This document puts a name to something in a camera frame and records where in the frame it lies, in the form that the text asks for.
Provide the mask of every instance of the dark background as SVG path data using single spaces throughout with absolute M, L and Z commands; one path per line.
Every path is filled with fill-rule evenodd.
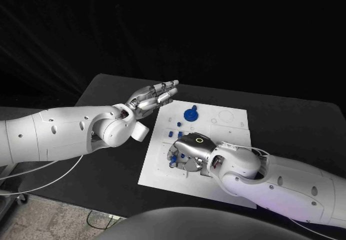
M 104 73 L 332 102 L 346 112 L 342 22 L 316 3 L 3 0 L 0 105 L 74 106 Z

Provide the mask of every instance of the blue component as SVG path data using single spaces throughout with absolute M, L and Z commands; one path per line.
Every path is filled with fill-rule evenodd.
M 173 156 L 173 157 L 170 158 L 170 163 L 169 163 L 169 165 L 172 165 L 176 161 L 178 161 L 178 156 Z
M 188 109 L 183 113 L 183 118 L 186 119 L 186 121 L 193 122 L 198 120 L 199 118 L 199 113 L 198 113 L 198 106 L 193 105 L 192 109 Z

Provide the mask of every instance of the black table top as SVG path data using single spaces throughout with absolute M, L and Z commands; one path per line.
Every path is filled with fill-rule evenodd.
M 77 106 L 105 106 L 124 103 L 137 89 L 157 83 L 152 80 L 100 74 L 90 84 Z M 346 151 L 343 151 L 346 121 L 335 104 L 191 86 L 183 84 L 183 80 L 180 83 L 179 93 L 173 99 L 247 110 L 254 147 L 264 149 L 273 155 L 299 160 L 346 178 Z M 286 217 L 261 207 L 250 209 L 139 185 L 157 113 L 159 111 L 140 120 L 150 128 L 143 142 L 130 138 L 120 147 L 104 148 L 85 155 L 64 179 L 36 190 L 33 194 L 126 218 L 165 207 L 212 208 L 258 218 L 319 239 Z M 56 179 L 77 160 L 78 158 L 64 160 L 38 172 L 29 173 L 20 190 L 39 187 Z M 346 230 L 338 227 L 317 225 L 319 228 L 316 228 L 315 224 L 309 224 L 309 227 L 315 227 L 325 233 L 332 231 L 333 236 L 338 234 L 342 236 L 346 233 Z

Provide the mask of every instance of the white robotic arm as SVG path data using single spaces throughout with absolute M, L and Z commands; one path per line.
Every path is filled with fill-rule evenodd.
M 59 161 L 118 147 L 130 138 L 143 141 L 149 128 L 137 121 L 172 103 L 179 81 L 142 88 L 126 104 L 61 107 L 0 121 L 0 166 L 29 161 Z
M 185 154 L 186 162 L 175 156 Z M 178 139 L 167 153 L 169 166 L 202 170 L 224 191 L 302 222 L 346 228 L 346 179 L 317 167 L 274 155 L 257 156 L 251 147 L 215 145 L 199 133 Z

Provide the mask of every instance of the floor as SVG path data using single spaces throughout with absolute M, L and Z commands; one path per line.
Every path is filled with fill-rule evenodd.
M 15 206 L 0 221 L 0 240 L 91 240 L 104 230 L 88 226 L 90 211 L 31 195 L 28 203 Z M 101 212 L 90 215 L 90 223 L 98 228 L 105 228 L 110 219 Z

